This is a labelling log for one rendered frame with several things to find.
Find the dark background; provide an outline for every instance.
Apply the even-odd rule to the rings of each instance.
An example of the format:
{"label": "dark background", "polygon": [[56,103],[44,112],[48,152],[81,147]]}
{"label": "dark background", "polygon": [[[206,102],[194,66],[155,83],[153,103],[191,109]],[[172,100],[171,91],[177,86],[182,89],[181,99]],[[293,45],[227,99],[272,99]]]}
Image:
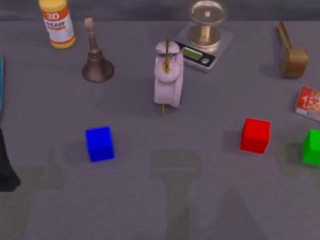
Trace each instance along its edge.
{"label": "dark background", "polygon": [[[192,0],[69,0],[74,20],[187,20]],[[229,20],[320,20],[320,0],[223,0]],[[37,0],[0,0],[0,20],[41,20]]]}

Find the gray table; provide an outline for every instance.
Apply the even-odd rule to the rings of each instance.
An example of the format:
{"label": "gray table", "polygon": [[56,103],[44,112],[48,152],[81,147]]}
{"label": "gray table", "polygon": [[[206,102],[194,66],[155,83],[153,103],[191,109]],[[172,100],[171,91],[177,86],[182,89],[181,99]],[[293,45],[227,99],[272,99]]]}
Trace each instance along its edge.
{"label": "gray table", "polygon": [[[299,143],[320,123],[292,107],[301,86],[320,90],[320,22],[286,24],[293,45],[310,54],[296,80],[279,77],[276,22],[225,23],[235,34],[229,48],[208,74],[186,67],[181,108],[161,115],[154,47],[184,25],[97,22],[115,75],[92,84],[81,74],[88,52],[81,22],[68,50],[51,48],[42,22],[0,23],[1,127],[22,180],[16,192],[0,194],[2,240],[171,240],[168,219],[176,240],[319,239],[320,169],[300,164]],[[239,150],[246,117],[272,123],[264,155]],[[106,125],[116,159],[90,163],[84,131]],[[187,199],[174,177],[165,184],[152,177],[161,149],[177,150],[186,163],[192,154],[200,159]],[[187,205],[189,226],[179,226]]]}

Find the wooden hammer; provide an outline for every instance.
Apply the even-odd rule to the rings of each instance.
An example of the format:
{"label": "wooden hammer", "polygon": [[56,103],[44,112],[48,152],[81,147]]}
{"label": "wooden hammer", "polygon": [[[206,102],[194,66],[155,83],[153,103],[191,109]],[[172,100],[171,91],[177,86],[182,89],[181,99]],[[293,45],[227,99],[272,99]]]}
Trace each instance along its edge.
{"label": "wooden hammer", "polygon": [[285,24],[280,21],[277,25],[277,30],[280,35],[285,52],[281,60],[280,71],[282,77],[285,78],[300,78],[305,73],[309,54],[307,49],[292,48],[289,35],[287,33]]}

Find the bottle label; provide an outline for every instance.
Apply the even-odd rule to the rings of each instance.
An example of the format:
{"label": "bottle label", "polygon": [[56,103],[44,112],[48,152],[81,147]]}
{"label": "bottle label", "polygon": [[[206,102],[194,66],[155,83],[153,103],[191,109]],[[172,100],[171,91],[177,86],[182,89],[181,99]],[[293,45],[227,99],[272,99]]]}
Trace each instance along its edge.
{"label": "bottle label", "polygon": [[74,37],[74,27],[68,6],[57,12],[46,12],[43,10],[41,12],[51,42],[64,44]]}

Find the bottle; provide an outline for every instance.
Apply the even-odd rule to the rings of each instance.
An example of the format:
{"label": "bottle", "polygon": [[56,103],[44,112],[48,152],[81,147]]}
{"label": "bottle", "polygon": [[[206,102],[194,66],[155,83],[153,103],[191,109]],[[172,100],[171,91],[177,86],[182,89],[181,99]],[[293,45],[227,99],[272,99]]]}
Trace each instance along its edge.
{"label": "bottle", "polygon": [[67,0],[38,0],[50,43],[57,49],[70,48],[76,41]]}

